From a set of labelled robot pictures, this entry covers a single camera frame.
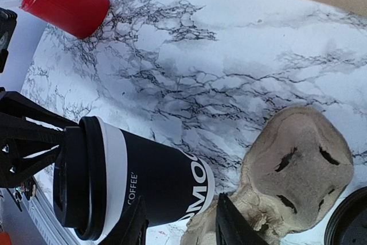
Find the marble countertop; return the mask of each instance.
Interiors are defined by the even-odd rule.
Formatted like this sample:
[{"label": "marble countertop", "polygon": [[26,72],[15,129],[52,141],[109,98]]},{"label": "marble countertop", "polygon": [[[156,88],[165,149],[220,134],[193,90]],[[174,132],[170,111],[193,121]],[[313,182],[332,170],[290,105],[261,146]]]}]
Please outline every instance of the marble countertop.
[{"label": "marble countertop", "polygon": [[[193,152],[234,191],[241,160],[277,110],[312,106],[344,135],[367,185],[367,20],[307,0],[111,0],[81,41],[48,26],[22,93],[78,121],[107,123]],[[52,198],[52,168],[37,175]],[[331,213],[283,245],[322,245]],[[185,223],[150,228],[178,245]]]}]

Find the red plastic cup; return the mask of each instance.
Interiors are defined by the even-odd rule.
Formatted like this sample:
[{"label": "red plastic cup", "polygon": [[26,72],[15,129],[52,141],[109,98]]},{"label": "red plastic cup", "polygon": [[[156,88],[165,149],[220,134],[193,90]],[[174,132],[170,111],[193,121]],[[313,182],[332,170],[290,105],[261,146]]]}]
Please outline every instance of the red plastic cup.
[{"label": "red plastic cup", "polygon": [[109,0],[23,0],[21,9],[84,39],[102,24]]}]

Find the tabletop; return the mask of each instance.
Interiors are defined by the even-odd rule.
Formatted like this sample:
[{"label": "tabletop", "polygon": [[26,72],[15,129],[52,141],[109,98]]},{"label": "tabletop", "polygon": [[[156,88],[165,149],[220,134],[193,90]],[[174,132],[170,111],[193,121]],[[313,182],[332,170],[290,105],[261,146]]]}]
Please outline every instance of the tabletop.
[{"label": "tabletop", "polygon": [[[337,204],[366,185],[366,19],[308,0],[110,1],[90,38],[47,27],[25,96],[200,156],[216,193],[236,189],[241,160],[274,113],[311,106],[353,152],[355,176]],[[50,200],[52,169],[37,175]],[[323,244],[330,215],[282,244]],[[147,244],[177,245],[184,230],[150,228]]]}]

